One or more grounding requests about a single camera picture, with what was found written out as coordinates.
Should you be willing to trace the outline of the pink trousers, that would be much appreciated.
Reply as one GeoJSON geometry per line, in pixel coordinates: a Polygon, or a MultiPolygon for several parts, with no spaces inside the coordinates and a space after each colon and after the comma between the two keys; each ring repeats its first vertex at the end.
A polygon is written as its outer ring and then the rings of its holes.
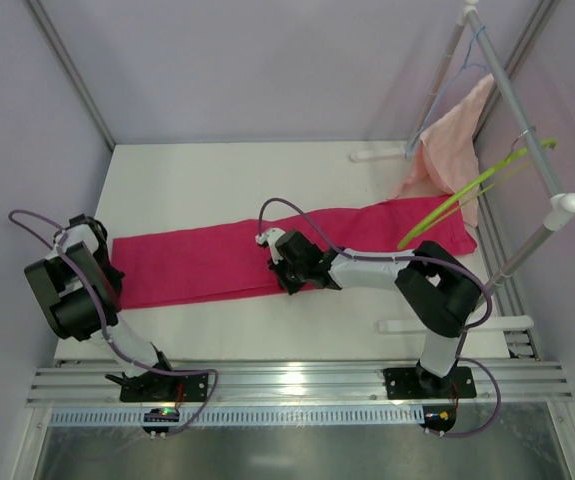
{"type": "MultiPolygon", "coordinates": [[[[389,200],[363,208],[330,208],[275,221],[317,247],[326,237],[342,247],[386,253],[440,203],[438,197],[389,200]]],[[[141,309],[295,293],[272,270],[255,241],[254,219],[204,228],[116,238],[112,265],[124,275],[121,306],[141,309]]]]}

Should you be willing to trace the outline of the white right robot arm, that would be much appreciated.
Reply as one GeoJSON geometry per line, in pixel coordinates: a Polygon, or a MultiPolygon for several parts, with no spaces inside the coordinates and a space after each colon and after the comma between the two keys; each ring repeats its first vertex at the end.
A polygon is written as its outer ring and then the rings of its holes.
{"type": "Polygon", "coordinates": [[[415,367],[418,385],[434,398],[448,392],[460,338],[481,289],[475,276],[438,243],[424,241],[415,250],[388,254],[340,247],[323,251],[301,232],[279,228],[255,241],[269,250],[268,268],[290,295],[306,286],[401,294],[428,330],[415,367]]]}

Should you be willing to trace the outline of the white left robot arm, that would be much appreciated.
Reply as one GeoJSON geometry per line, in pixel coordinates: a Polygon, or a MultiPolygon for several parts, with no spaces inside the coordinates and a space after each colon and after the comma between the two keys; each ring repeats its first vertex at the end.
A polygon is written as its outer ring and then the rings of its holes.
{"type": "Polygon", "coordinates": [[[56,228],[49,253],[24,269],[25,278],[58,338],[93,344],[120,365],[106,378],[124,401],[161,398],[177,378],[165,355],[121,318],[124,273],[111,264],[107,239],[100,221],[78,215],[56,228]]]}

